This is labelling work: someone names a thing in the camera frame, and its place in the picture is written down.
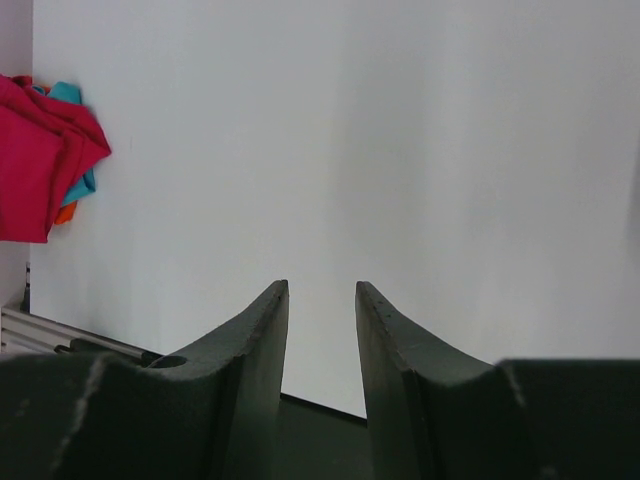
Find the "red t shirt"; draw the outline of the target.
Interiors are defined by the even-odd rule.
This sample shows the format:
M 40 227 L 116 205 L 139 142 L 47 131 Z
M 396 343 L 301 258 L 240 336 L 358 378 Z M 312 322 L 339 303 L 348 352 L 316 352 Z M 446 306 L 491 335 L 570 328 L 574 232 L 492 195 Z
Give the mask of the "red t shirt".
M 1 239 L 45 243 L 69 189 L 111 154 L 83 105 L 1 77 Z

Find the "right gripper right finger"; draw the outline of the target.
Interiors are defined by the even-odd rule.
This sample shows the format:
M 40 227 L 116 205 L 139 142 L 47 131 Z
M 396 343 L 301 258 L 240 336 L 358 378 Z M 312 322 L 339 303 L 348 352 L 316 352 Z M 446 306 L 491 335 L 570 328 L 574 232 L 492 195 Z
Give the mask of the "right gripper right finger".
M 355 294 L 379 479 L 635 479 L 635 359 L 480 361 L 407 318 L 372 284 Z

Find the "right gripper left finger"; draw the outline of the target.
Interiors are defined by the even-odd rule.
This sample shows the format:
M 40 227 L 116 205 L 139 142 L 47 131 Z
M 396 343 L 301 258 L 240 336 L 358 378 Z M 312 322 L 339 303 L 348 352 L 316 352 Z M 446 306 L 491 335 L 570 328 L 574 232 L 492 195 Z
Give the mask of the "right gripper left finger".
M 269 479 L 289 288 L 146 367 L 111 351 L 1 364 L 5 479 Z

